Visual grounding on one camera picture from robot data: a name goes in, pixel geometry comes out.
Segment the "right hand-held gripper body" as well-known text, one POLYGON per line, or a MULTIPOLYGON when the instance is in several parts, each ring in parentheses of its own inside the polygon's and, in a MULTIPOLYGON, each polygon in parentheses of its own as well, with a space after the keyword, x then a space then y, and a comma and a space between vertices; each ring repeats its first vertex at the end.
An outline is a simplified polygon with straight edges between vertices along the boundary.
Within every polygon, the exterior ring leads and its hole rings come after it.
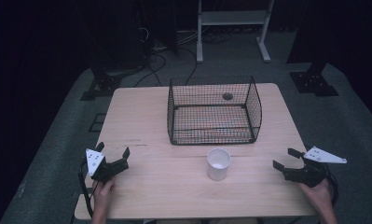
POLYGON ((285 180, 303 183, 310 188, 315 187, 324 179, 334 185, 337 184, 336 179, 329 171, 328 163, 346 164, 347 160, 345 158, 340 158, 318 147, 312 147, 307 152, 302 153, 303 156, 298 159, 303 160, 304 166, 299 169, 285 168, 283 173, 285 180))

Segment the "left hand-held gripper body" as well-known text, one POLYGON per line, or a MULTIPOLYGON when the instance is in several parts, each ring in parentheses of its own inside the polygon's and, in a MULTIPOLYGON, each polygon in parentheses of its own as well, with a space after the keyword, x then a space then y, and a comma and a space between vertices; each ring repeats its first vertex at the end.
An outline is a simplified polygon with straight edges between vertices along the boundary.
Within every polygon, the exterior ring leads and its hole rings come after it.
POLYGON ((114 162, 107 162, 102 152, 93 149, 86 149, 88 174, 96 181, 103 183, 110 180, 113 176, 122 173, 129 168, 128 159, 119 159, 114 162))

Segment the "black wire basket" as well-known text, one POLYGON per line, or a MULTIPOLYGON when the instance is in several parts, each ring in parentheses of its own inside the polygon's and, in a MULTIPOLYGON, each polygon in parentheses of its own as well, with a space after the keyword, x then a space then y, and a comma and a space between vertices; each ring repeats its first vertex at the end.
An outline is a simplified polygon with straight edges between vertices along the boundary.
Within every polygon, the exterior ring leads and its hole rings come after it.
POLYGON ((170 81, 167 130, 174 145, 252 144, 261 123, 262 105, 251 76, 170 81), (223 98, 226 92, 232 100, 223 98))

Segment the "white cup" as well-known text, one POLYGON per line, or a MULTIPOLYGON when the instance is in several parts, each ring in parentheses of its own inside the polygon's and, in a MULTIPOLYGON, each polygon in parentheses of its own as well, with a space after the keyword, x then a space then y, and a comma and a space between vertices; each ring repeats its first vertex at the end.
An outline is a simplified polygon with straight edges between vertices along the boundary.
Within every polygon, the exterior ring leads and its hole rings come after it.
POLYGON ((231 164, 231 156, 224 148, 213 148, 207 155, 207 175, 214 181, 223 180, 231 164))

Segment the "person's right hand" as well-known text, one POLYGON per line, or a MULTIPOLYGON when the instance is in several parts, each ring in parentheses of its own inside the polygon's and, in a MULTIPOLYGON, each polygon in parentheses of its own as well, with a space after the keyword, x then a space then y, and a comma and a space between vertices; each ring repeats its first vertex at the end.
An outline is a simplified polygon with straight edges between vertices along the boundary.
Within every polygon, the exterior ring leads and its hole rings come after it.
POLYGON ((319 214, 333 211, 330 186, 326 179, 313 188, 303 183, 298 183, 298 186, 319 214))

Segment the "person's left hand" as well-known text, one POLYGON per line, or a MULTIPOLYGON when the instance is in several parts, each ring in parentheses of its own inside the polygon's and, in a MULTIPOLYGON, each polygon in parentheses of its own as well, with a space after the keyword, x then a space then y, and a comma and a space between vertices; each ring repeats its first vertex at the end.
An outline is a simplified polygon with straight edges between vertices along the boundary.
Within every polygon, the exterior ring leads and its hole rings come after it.
POLYGON ((94 181, 92 186, 94 189, 94 207, 104 208, 110 204, 111 201, 111 189, 115 185, 115 179, 111 178, 107 182, 94 181))

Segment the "black stand base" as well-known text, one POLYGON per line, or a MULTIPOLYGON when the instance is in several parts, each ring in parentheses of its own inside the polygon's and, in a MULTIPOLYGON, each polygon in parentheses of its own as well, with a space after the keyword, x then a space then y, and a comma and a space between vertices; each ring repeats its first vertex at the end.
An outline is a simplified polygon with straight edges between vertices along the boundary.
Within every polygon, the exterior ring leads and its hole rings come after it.
POLYGON ((93 101, 96 97, 112 96, 120 86, 122 78, 108 75, 104 67, 98 63, 92 63, 90 69, 93 80, 90 87, 83 92, 81 101, 93 101))
POLYGON ((326 62, 313 62, 307 71, 291 72, 290 77, 300 93, 314 93, 319 97, 338 96, 336 89, 324 79, 326 62))

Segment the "white metal stand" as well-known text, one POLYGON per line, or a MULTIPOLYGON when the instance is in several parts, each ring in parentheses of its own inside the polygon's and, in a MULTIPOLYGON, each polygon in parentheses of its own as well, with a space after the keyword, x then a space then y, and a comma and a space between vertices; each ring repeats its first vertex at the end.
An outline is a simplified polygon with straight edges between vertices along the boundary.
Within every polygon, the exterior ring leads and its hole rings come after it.
POLYGON ((269 28, 270 17, 275 0, 269 0, 265 10, 245 11, 203 11, 202 0, 199 0, 196 62, 203 62, 202 28, 206 26, 232 26, 232 25, 261 25, 262 31, 256 38, 262 59, 269 63, 271 58, 265 45, 265 39, 269 28))

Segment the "black rectangular floor frame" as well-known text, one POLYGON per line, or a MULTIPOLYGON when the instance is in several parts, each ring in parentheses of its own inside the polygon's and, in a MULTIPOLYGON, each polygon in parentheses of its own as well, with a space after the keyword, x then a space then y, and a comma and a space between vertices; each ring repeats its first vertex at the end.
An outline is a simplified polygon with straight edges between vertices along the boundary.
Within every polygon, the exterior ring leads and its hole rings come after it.
POLYGON ((102 130, 104 121, 106 118, 105 113, 98 113, 95 115, 90 127, 89 127, 89 132, 90 133, 99 133, 102 130))

